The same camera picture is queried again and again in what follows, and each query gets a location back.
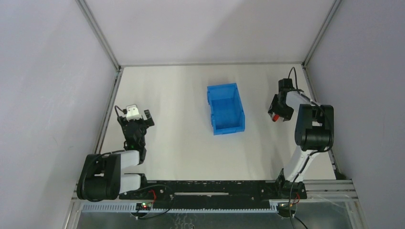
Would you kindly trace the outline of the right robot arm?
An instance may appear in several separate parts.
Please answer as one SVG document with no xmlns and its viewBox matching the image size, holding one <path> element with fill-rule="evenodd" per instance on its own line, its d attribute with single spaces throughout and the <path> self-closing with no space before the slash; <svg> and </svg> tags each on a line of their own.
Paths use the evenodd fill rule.
<svg viewBox="0 0 405 229">
<path fill-rule="evenodd" d="M 293 86 L 292 79 L 278 82 L 278 93 L 273 97 L 268 114 L 272 121 L 289 121 L 297 114 L 293 156 L 276 179 L 279 192 L 300 191 L 309 165 L 334 144 L 334 108 L 319 104 Z"/>
</svg>

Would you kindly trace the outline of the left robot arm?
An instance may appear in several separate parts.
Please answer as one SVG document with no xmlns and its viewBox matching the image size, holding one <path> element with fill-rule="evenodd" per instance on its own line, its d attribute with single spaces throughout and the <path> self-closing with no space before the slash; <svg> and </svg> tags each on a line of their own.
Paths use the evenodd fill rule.
<svg viewBox="0 0 405 229">
<path fill-rule="evenodd" d="M 155 125 L 153 118 L 149 110 L 140 114 L 135 106 L 128 106 L 122 116 L 117 116 L 117 121 L 124 135 L 124 148 L 86 156 L 76 188 L 81 200 L 114 200 L 120 194 L 141 188 L 143 175 L 125 173 L 125 169 L 145 161 L 145 135 L 147 129 Z"/>
</svg>

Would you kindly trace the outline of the red black screwdriver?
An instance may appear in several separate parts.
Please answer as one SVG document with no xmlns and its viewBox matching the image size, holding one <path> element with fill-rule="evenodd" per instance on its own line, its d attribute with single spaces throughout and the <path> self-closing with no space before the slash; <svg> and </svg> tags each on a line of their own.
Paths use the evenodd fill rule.
<svg viewBox="0 0 405 229">
<path fill-rule="evenodd" d="M 278 119 L 279 119 L 279 115 L 277 115 L 277 114 L 275 114 L 275 115 L 272 117 L 272 121 L 273 121 L 273 122 L 276 122 Z"/>
</svg>

